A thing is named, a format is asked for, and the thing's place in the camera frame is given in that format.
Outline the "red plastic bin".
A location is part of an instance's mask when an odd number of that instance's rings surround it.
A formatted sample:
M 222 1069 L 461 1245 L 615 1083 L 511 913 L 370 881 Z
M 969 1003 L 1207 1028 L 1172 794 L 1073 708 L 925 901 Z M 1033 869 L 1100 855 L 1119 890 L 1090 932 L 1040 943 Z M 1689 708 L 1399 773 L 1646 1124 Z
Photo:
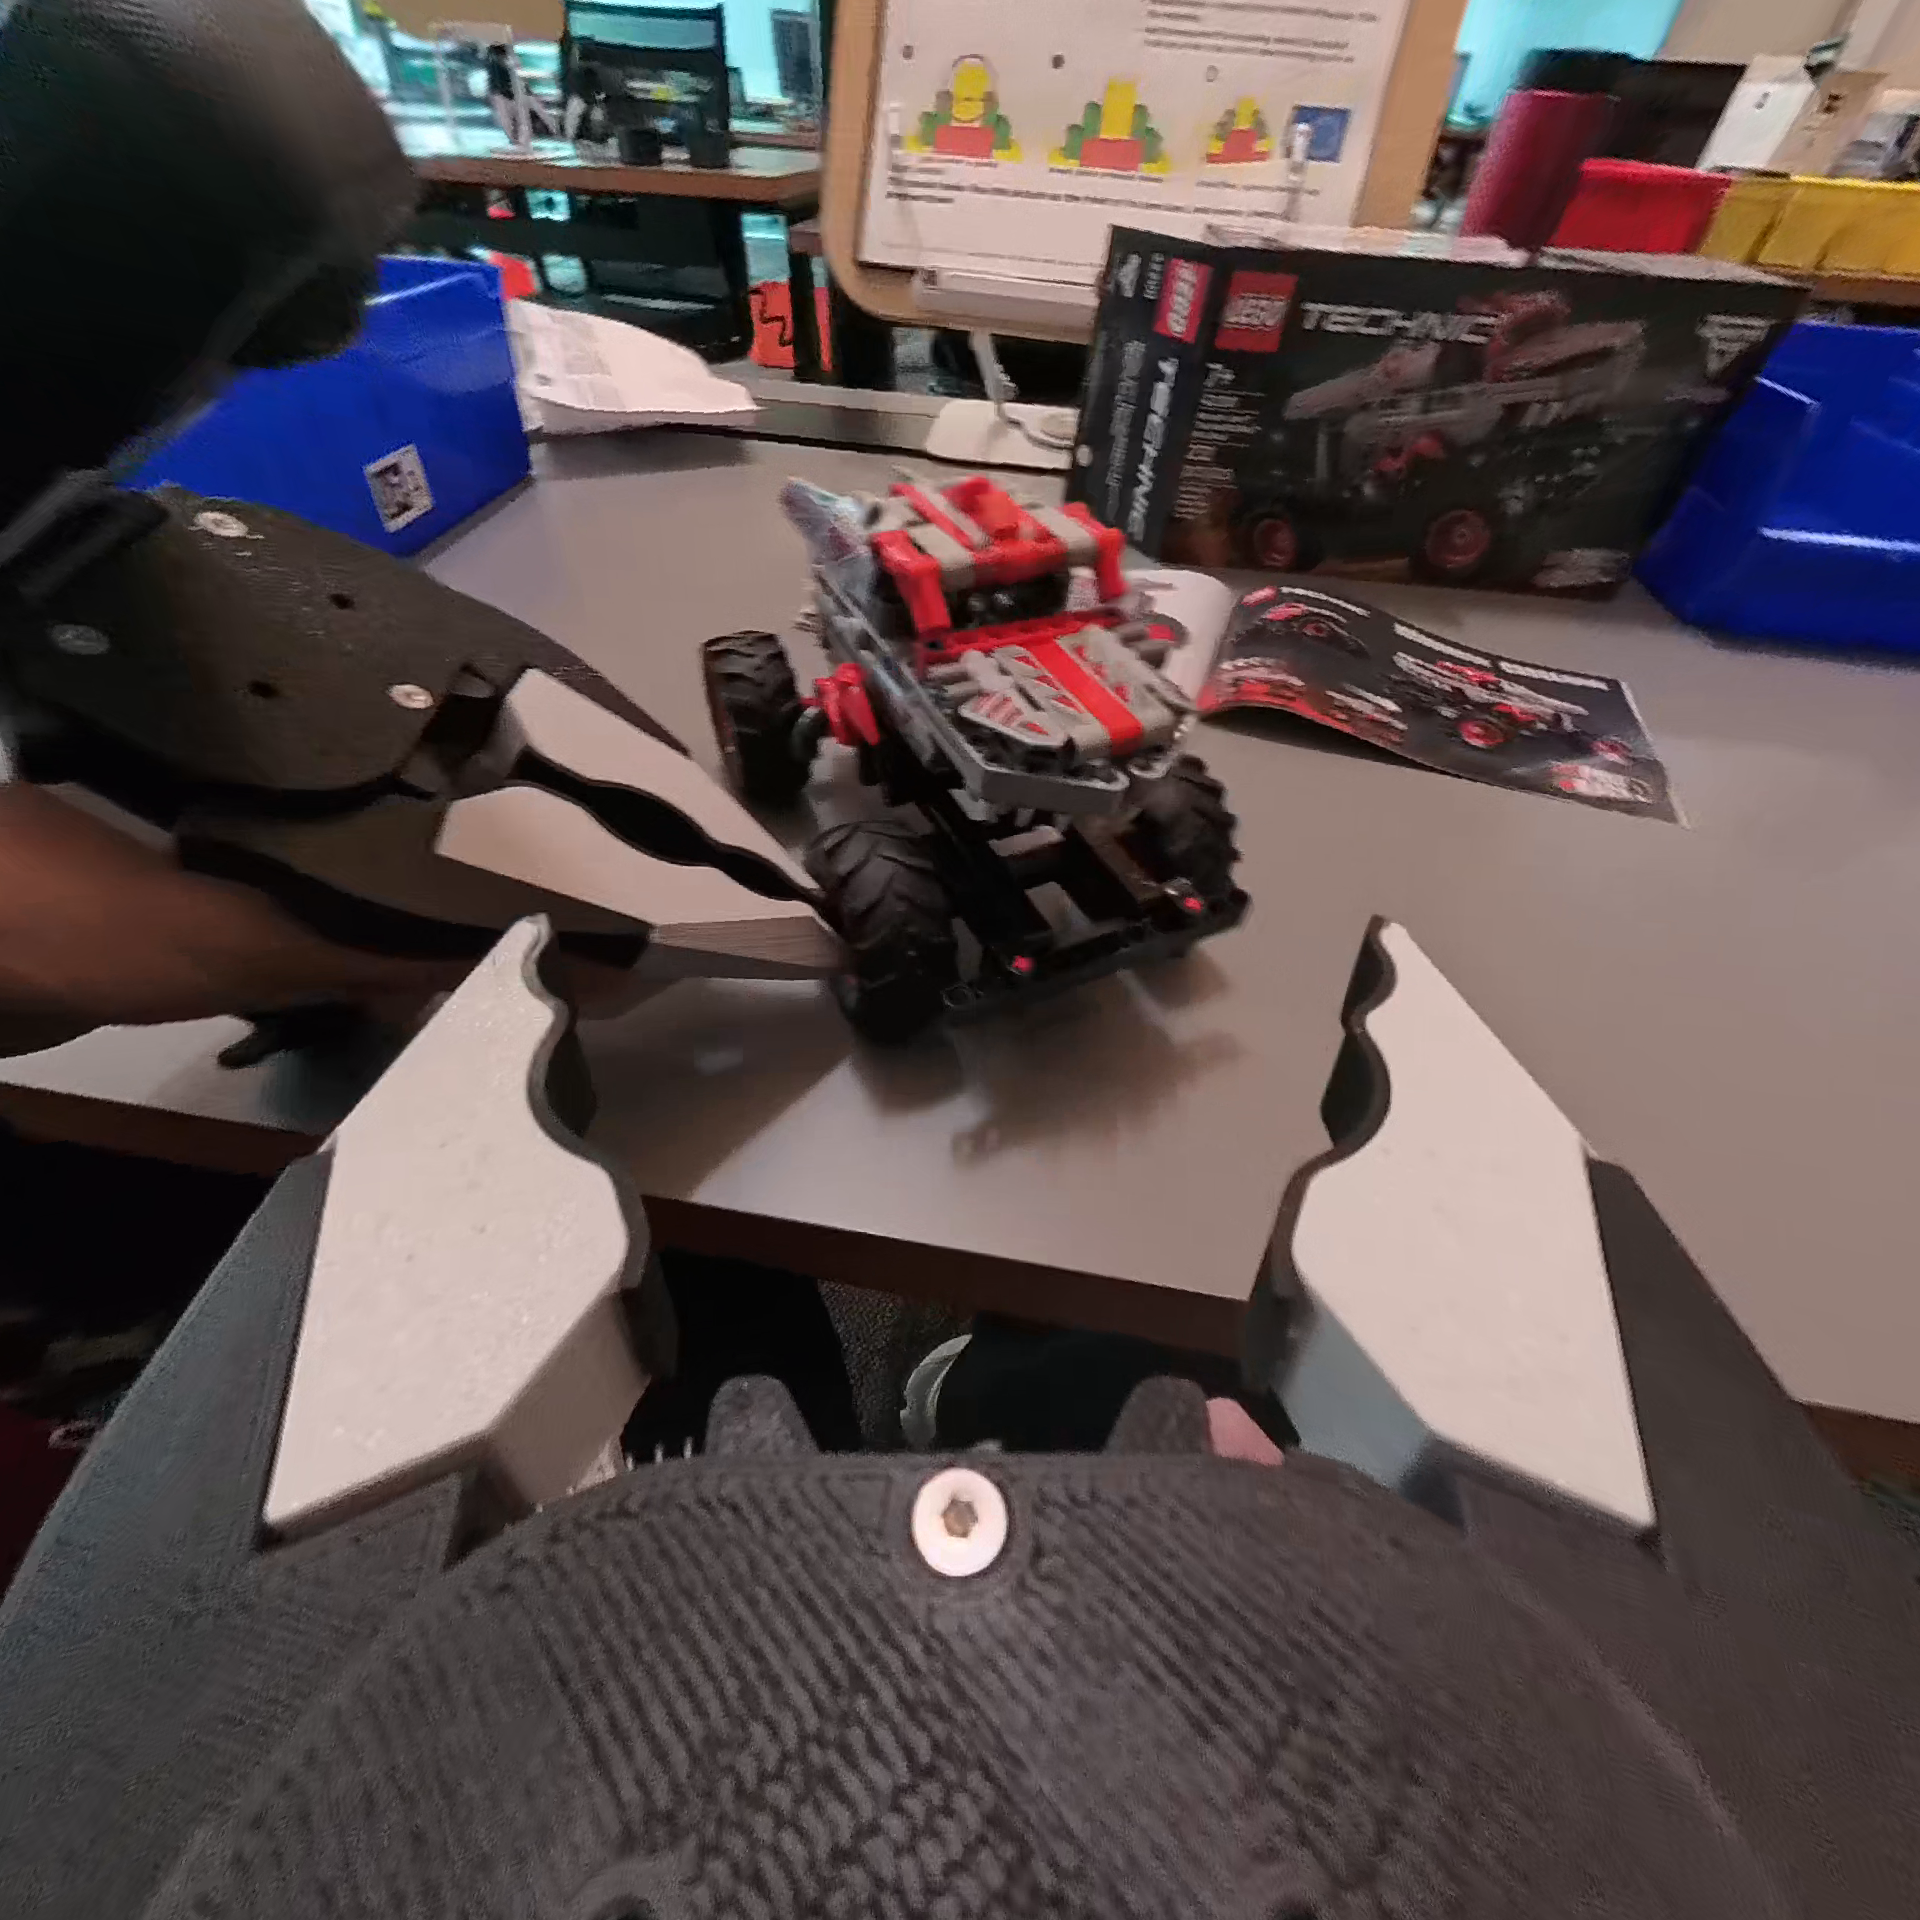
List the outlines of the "red plastic bin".
M 1733 178 L 1646 161 L 1585 158 L 1549 249 L 1680 255 L 1697 252 Z

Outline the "maroon bottle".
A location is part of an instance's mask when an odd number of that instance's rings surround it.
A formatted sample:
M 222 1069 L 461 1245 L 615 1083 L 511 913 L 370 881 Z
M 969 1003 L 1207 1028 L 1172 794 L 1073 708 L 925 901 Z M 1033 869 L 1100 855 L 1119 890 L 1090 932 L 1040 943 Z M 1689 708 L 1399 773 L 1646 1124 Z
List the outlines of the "maroon bottle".
M 1478 154 L 1458 235 L 1497 237 L 1520 252 L 1546 246 L 1613 117 L 1616 95 L 1607 92 L 1513 90 Z

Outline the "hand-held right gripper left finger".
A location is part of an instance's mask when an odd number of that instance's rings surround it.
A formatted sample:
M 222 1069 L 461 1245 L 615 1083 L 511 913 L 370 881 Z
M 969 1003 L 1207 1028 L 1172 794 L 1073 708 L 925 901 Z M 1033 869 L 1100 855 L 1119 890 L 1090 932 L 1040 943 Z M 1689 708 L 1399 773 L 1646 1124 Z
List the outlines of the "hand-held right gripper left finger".
M 447 1475 L 526 1516 L 620 1473 L 671 1338 L 594 1155 L 574 1012 L 520 919 L 332 1132 L 261 1519 L 294 1540 Z

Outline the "red grey toy monster truck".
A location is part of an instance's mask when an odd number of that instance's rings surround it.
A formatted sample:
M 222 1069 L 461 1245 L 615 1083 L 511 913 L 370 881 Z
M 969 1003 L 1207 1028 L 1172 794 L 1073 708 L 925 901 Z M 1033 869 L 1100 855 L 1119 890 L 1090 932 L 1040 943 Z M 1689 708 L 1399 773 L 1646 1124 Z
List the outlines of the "red grey toy monster truck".
M 1172 675 L 1189 630 L 1128 581 L 1119 531 L 986 473 L 794 477 L 782 506 L 825 671 L 804 689 L 782 637 L 734 630 L 702 647 L 703 695 L 744 803 L 799 799 L 837 748 L 884 805 L 804 850 L 860 1036 L 906 1043 L 1244 921 L 1237 815 Z

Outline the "toy truck instruction booklet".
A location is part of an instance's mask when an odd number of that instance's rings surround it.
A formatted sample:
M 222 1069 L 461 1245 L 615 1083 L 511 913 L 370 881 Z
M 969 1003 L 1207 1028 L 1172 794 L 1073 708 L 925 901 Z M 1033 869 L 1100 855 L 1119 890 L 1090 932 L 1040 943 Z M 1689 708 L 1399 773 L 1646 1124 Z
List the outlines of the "toy truck instruction booklet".
M 1684 821 L 1618 678 L 1487 654 L 1349 591 L 1233 591 L 1180 566 L 1134 583 L 1169 636 L 1167 675 L 1205 718 L 1277 714 L 1434 774 Z

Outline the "wooden instruction sign board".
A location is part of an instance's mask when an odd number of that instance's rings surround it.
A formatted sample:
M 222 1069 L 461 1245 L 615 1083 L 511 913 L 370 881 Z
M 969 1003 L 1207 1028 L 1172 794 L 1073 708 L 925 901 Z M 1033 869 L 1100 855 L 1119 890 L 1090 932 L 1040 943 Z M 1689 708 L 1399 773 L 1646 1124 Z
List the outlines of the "wooden instruction sign board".
M 1458 3 L 831 9 L 822 249 L 878 319 L 1085 340 L 1114 228 L 1400 231 Z

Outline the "white cardboard box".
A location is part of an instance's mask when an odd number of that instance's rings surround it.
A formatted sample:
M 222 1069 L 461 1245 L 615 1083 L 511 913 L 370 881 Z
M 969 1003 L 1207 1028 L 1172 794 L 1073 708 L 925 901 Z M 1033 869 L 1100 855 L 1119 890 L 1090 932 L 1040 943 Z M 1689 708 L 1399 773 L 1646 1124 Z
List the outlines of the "white cardboard box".
M 1831 177 L 1879 105 L 1888 76 L 1798 57 L 1757 57 L 1742 73 L 1695 169 L 1716 177 Z

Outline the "grey desk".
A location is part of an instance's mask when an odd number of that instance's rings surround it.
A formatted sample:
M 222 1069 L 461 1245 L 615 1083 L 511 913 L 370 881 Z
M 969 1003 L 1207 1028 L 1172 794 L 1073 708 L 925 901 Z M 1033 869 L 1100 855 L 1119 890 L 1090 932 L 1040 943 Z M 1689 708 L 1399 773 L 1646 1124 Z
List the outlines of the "grey desk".
M 809 598 L 789 473 L 894 465 L 650 435 L 557 444 L 421 574 L 605 675 L 714 770 L 700 644 Z M 1288 1173 L 1324 1142 L 1337 1003 L 1399 921 L 1625 1163 L 1834 1445 L 1914 1452 L 1914 671 L 1719 647 L 1644 596 L 1377 590 L 1546 665 L 1613 667 L 1682 825 L 1423 774 L 1279 718 L 1202 727 L 1245 924 L 948 1041 L 854 1041 L 822 980 L 689 980 L 586 1028 L 594 1139 L 666 1247 L 1226 1351 Z M 222 1071 L 231 1023 L 104 1033 L 5 1069 L 5 1114 L 276 1171 L 352 1061 Z

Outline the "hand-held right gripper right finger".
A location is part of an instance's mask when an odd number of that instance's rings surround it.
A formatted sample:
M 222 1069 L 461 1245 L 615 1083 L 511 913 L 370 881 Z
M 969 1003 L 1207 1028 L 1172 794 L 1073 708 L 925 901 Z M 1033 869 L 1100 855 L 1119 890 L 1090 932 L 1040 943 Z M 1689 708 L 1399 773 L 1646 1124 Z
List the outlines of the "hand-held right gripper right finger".
M 1591 1150 L 1392 919 L 1359 939 L 1320 1122 L 1247 1322 L 1303 1452 L 1434 1514 L 1474 1481 L 1650 1533 Z

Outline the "white sign stand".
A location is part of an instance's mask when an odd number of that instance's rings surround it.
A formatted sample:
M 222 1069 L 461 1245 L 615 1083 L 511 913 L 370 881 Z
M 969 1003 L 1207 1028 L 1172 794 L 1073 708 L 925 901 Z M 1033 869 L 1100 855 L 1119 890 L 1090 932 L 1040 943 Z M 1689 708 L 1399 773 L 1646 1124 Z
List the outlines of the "white sign stand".
M 969 471 L 1065 473 L 1076 412 L 1018 398 L 998 340 L 1088 348 L 1097 319 L 1090 279 L 1031 279 L 920 268 L 909 279 L 925 322 L 967 333 L 983 399 L 945 399 L 932 417 L 922 454 Z

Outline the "blue plastic bin with tag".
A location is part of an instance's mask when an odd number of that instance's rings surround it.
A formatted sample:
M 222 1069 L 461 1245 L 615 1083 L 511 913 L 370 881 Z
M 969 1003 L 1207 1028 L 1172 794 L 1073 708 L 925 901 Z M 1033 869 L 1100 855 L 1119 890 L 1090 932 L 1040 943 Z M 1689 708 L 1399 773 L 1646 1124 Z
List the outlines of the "blue plastic bin with tag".
M 348 350 L 237 375 L 128 487 L 272 508 L 408 559 L 529 473 L 496 268 L 385 255 Z

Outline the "wooden background table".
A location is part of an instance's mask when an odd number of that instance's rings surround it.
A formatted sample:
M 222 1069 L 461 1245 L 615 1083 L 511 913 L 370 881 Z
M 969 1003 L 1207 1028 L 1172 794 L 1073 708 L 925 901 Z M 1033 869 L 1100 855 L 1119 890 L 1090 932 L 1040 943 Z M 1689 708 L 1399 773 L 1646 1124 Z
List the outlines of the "wooden background table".
M 753 333 L 744 218 L 806 219 L 822 172 L 782 149 L 736 149 L 711 169 L 502 151 L 417 158 L 416 178 L 412 252 L 513 261 L 542 303 L 736 361 Z

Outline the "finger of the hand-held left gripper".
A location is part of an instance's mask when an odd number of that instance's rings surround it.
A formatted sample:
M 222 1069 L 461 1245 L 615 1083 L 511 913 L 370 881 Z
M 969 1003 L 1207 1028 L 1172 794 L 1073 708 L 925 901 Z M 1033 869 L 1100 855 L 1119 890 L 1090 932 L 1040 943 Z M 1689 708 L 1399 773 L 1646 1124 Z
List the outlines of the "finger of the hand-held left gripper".
M 799 863 L 749 811 L 718 796 L 692 815 L 666 814 L 700 830 L 689 860 L 640 850 L 585 805 L 549 791 L 452 803 L 437 850 L 640 924 L 640 979 L 813 979 L 848 967 L 848 949 L 806 901 Z
M 681 905 L 815 905 L 802 863 L 700 762 L 545 671 L 522 671 L 500 705 L 506 788 L 522 814 L 566 822 L 591 875 Z

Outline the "white crumpled paper bag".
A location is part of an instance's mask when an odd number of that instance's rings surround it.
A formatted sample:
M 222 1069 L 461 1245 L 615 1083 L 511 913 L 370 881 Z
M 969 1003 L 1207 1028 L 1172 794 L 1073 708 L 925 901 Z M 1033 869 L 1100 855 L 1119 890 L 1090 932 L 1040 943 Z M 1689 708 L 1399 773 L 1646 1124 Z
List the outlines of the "white crumpled paper bag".
M 502 306 L 528 436 L 581 439 L 648 428 L 751 428 L 756 398 L 679 343 L 529 299 Z

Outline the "yellow plastic bin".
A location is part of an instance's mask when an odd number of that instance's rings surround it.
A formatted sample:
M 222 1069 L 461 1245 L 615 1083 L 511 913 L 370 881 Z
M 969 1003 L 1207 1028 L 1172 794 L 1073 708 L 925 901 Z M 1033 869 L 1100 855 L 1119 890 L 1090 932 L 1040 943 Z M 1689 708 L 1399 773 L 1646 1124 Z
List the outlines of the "yellow plastic bin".
M 1914 282 L 1918 183 L 1742 177 L 1695 252 L 1809 276 Z

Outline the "black toy set box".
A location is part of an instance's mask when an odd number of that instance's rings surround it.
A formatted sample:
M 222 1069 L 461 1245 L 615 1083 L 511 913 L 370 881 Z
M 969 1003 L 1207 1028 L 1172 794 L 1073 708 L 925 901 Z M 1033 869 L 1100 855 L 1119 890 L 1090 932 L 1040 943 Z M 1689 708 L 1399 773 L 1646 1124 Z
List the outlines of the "black toy set box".
M 1610 596 L 1806 303 L 1697 255 L 1118 226 L 1065 497 L 1164 562 Z

